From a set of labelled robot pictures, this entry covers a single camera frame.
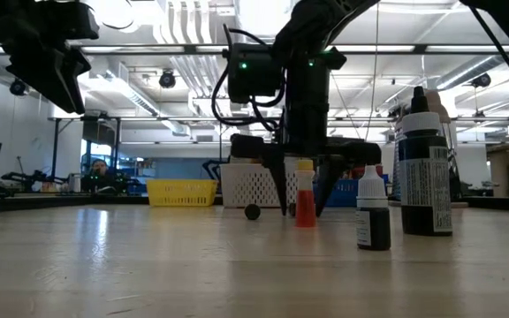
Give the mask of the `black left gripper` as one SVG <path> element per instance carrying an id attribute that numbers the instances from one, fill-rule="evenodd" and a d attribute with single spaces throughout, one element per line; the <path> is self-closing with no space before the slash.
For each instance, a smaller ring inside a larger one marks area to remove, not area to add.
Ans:
<path id="1" fill-rule="evenodd" d="M 95 10 L 84 2 L 0 0 L 6 70 L 67 113 L 85 113 L 78 77 L 91 69 L 68 41 L 98 38 Z"/>

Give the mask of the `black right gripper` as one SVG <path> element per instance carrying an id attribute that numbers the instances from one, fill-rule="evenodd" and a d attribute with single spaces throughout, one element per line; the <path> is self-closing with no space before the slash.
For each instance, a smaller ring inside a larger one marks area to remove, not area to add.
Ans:
<path id="1" fill-rule="evenodd" d="M 315 199 L 317 216 L 322 214 L 347 165 L 381 162 L 381 150 L 375 143 L 327 136 L 330 70 L 330 64 L 322 59 L 302 60 L 289 66 L 285 108 L 276 132 L 278 141 L 266 143 L 260 137 L 240 134 L 232 137 L 232 156 L 256 159 L 270 171 L 283 216 L 288 209 L 284 156 L 322 158 Z"/>

